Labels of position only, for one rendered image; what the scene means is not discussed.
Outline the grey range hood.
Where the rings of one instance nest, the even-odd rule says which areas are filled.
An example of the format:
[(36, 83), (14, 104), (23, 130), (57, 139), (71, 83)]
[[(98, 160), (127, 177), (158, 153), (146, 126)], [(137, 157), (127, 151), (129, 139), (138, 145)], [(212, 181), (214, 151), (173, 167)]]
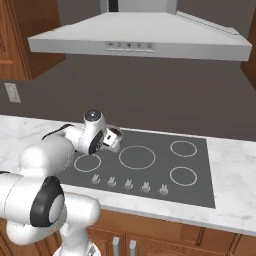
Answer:
[(117, 0), (101, 13), (28, 39), (30, 50), (151, 58), (247, 61), (252, 44), (224, 27), (177, 10), (177, 0)]

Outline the brown wooden wall cupboard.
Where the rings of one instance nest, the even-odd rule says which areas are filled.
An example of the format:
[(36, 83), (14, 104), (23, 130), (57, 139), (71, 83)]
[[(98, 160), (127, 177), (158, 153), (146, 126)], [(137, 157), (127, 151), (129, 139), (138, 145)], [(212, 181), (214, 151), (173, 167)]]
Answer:
[(249, 60), (241, 64), (241, 69), (256, 90), (256, 11), (252, 19), (248, 41), (252, 44), (252, 50)]
[(60, 26), (57, 0), (0, 0), (0, 80), (32, 80), (66, 59), (32, 53), (28, 38)]

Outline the black pan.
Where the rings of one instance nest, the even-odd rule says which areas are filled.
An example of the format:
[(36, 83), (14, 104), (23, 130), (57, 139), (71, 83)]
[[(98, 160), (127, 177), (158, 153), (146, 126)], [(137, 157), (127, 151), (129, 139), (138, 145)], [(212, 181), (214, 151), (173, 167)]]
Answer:
[(45, 134), (43, 137), (42, 137), (42, 140), (46, 139), (47, 137), (49, 136), (52, 136), (52, 135), (56, 135), (56, 136), (60, 136), (60, 137), (64, 137), (66, 139), (69, 138), (69, 136), (67, 135), (67, 131), (68, 131), (68, 128), (69, 127), (72, 127), (72, 124), (64, 124), (63, 126), (61, 126), (60, 128), (54, 130), (54, 131), (51, 131), (47, 134)]

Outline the dark grey hob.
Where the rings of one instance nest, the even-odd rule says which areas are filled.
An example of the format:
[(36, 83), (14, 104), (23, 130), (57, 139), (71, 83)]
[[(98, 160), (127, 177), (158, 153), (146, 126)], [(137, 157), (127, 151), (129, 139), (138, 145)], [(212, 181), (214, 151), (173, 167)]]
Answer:
[[(91, 182), (94, 174), (100, 176), (98, 184)], [(110, 177), (116, 179), (114, 187), (108, 185)], [(89, 156), (77, 153), (59, 179), (76, 187), (215, 207), (204, 138), (125, 130), (119, 152), (103, 151)], [(133, 182), (130, 190), (124, 188), (127, 179)], [(141, 190), (144, 182), (150, 185), (148, 193)], [(162, 184), (168, 187), (167, 195), (159, 193)]]

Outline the brown wooden cupboard door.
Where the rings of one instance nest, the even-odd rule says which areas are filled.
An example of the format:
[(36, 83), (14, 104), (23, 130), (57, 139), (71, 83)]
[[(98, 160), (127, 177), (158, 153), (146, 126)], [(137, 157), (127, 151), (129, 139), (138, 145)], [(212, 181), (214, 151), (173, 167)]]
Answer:
[(136, 256), (200, 256), (198, 250), (189, 246), (128, 234), (125, 238), (127, 252), (130, 242), (136, 242)]
[(202, 228), (197, 240), (197, 246), (223, 256), (231, 256), (241, 236), (236, 233)]
[(106, 231), (89, 227), (88, 234), (92, 242), (98, 247), (102, 256), (114, 256), (114, 238), (118, 238), (118, 256), (125, 256), (125, 235), (118, 232)]

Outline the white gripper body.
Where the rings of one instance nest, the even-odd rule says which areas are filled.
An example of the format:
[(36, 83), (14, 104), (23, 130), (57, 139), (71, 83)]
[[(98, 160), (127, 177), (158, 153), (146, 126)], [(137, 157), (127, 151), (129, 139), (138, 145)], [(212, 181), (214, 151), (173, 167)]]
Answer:
[(107, 129), (105, 142), (107, 144), (107, 148), (110, 151), (117, 153), (120, 150), (122, 139), (123, 139), (123, 134), (119, 129), (117, 128)]

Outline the white wall socket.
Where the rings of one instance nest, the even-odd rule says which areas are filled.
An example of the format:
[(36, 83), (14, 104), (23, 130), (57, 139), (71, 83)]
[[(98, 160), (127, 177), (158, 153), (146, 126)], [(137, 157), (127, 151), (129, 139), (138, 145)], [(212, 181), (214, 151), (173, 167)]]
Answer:
[(14, 83), (5, 83), (5, 88), (9, 97), (9, 100), (13, 103), (20, 103), (21, 99)]

